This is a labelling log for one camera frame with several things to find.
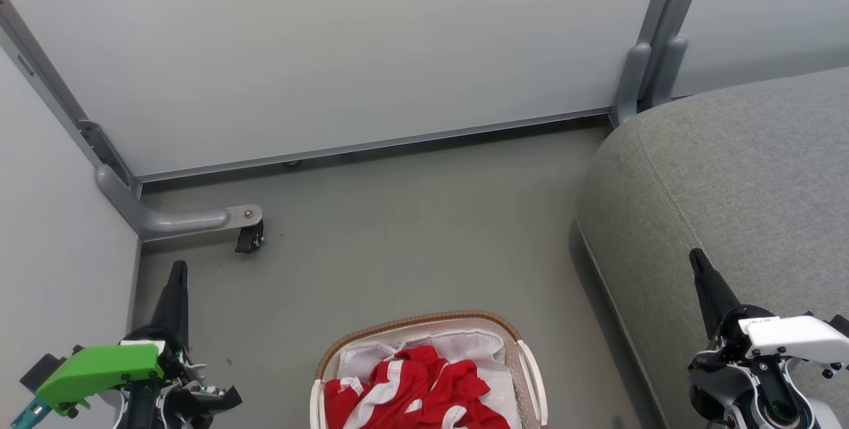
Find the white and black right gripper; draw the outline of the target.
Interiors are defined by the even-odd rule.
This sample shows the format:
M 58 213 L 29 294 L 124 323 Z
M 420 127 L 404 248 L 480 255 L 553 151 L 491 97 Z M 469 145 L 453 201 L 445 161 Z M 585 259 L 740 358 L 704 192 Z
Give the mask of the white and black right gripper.
M 701 248 L 689 251 L 709 339 L 688 366 L 689 400 L 708 428 L 840 428 L 830 405 L 803 394 L 791 372 L 801 362 L 826 379 L 847 368 L 847 321 L 782 318 L 740 307 Z

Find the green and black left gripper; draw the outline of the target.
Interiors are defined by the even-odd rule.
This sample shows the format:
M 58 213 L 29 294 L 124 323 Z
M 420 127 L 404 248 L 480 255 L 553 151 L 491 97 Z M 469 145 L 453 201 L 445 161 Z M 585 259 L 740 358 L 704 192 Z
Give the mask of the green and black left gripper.
M 34 398 L 19 426 L 36 427 L 52 413 L 74 419 L 89 398 L 115 393 L 116 428 L 209 428 L 243 400 L 234 387 L 206 383 L 203 366 L 189 357 L 188 319 L 188 265 L 177 260 L 150 326 L 115 345 L 77 345 L 70 357 L 46 354 L 21 378 Z

